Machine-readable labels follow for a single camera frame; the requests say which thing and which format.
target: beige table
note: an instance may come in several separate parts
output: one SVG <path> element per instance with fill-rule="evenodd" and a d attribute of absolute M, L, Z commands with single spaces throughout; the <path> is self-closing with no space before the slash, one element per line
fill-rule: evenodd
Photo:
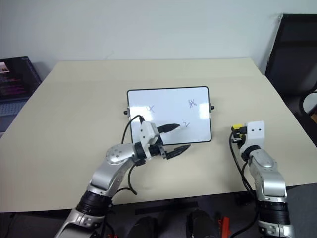
<path fill-rule="evenodd" d="M 212 141 L 135 168 L 139 194 L 121 192 L 116 204 L 243 190 L 228 136 L 232 124 L 253 120 L 265 121 L 266 150 L 287 185 L 317 182 L 316 147 L 251 59 L 60 62 L 0 139 L 0 210 L 74 207 L 120 142 L 127 90 L 202 85 L 215 106 Z"/>

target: black chair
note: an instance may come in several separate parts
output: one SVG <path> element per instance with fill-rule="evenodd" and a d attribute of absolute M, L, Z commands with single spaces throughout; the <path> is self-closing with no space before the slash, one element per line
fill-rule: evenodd
<path fill-rule="evenodd" d="M 303 107 L 317 89 L 317 14 L 283 15 L 265 75 L 317 147 L 317 124 Z"/>

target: robotic arm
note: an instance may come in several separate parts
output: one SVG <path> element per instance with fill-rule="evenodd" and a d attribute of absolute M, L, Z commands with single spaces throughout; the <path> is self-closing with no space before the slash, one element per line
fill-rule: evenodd
<path fill-rule="evenodd" d="M 232 135 L 232 142 L 238 144 L 255 180 L 260 232 L 265 237 L 295 238 L 284 178 L 277 170 L 277 162 L 264 150 L 264 122 L 233 125 Z"/>
<path fill-rule="evenodd" d="M 173 158 L 190 146 L 180 146 L 167 153 L 159 134 L 180 125 L 167 124 L 157 128 L 154 123 L 144 121 L 143 117 L 140 117 L 140 122 L 140 142 L 117 144 L 107 151 L 105 160 L 93 174 L 79 204 L 71 210 L 55 238 L 100 238 L 96 229 L 112 206 L 112 198 L 127 170 L 133 165 L 145 164 L 146 159 L 155 155 Z"/>

